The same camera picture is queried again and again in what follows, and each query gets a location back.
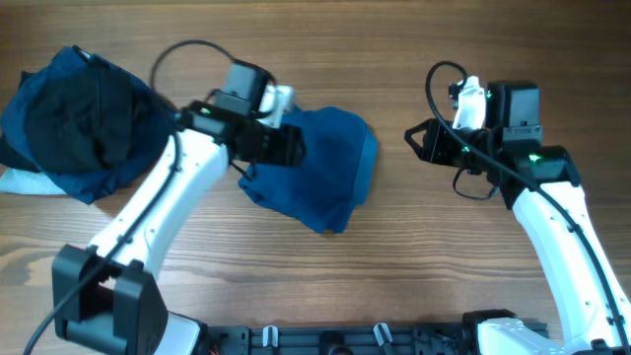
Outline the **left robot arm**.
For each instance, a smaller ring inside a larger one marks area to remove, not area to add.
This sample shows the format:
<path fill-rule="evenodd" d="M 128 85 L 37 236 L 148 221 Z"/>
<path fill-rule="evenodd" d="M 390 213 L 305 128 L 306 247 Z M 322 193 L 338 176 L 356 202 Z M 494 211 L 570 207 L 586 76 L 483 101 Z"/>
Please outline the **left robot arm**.
<path fill-rule="evenodd" d="M 202 195 L 233 160 L 294 166 L 300 130 L 290 99 L 266 97 L 261 117 L 194 101 L 168 116 L 173 132 L 154 169 L 85 248 L 52 263 L 56 335 L 104 354 L 203 354 L 205 323 L 168 310 L 157 285 L 165 256 Z"/>

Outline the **blue polo shirt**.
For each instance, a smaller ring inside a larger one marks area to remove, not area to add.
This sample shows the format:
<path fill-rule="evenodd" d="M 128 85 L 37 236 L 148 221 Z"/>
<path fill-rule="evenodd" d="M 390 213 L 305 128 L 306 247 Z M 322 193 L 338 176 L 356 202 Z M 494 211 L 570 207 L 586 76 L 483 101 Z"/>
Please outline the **blue polo shirt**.
<path fill-rule="evenodd" d="M 379 151 L 369 124 L 356 113 L 327 106 L 294 108 L 283 117 L 304 134 L 307 155 L 296 168 L 258 165 L 239 187 L 252 202 L 295 218 L 321 234 L 342 233 L 366 202 Z"/>

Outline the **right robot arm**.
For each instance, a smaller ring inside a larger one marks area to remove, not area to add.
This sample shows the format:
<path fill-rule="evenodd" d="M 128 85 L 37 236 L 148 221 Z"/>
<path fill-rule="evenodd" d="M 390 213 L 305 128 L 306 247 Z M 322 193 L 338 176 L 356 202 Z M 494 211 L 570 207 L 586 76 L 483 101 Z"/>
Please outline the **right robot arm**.
<path fill-rule="evenodd" d="M 405 142 L 425 162 L 486 174 L 529 237 L 561 320 L 557 344 L 505 310 L 464 315 L 469 354 L 627 354 L 630 300 L 608 262 L 569 153 L 528 122 L 494 127 L 428 119 Z"/>

